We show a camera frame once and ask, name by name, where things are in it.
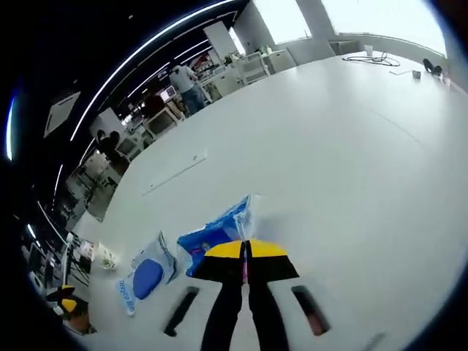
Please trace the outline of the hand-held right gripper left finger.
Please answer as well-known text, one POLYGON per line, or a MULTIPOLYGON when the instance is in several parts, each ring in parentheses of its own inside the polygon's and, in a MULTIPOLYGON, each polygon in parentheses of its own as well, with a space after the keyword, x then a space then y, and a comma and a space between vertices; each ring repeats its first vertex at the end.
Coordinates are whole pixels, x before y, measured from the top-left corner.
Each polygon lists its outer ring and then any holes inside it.
POLYGON ((244 242, 207 251, 143 304, 143 331, 155 350, 229 350, 242 305, 244 242))

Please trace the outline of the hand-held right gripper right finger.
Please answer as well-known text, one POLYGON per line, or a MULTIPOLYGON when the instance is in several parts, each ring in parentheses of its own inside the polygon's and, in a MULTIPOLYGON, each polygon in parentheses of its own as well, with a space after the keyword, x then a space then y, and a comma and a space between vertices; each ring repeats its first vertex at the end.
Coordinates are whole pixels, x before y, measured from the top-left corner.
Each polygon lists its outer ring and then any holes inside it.
POLYGON ((247 242, 249 309, 261 350, 351 350, 352 319, 280 246, 247 242))

